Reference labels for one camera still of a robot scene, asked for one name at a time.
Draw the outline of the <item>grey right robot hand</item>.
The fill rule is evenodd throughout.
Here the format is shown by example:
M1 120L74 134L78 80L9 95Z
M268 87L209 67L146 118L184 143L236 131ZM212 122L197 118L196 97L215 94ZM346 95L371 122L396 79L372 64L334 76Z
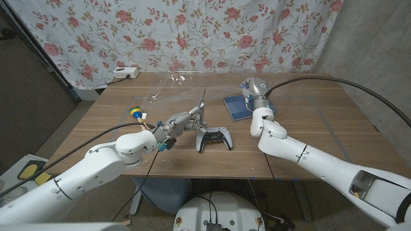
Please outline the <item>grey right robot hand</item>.
M271 102L265 94L270 90L265 80L251 77L241 84L242 94L245 98L246 107L250 111L258 108L271 108Z

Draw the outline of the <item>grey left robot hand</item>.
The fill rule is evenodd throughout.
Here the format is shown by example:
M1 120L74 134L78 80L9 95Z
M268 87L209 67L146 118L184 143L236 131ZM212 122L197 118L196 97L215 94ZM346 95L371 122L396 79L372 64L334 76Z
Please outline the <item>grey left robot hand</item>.
M156 141L163 143L168 139L176 139L184 132L206 132L204 120L204 103L200 103L187 112L171 116L166 122L152 130Z

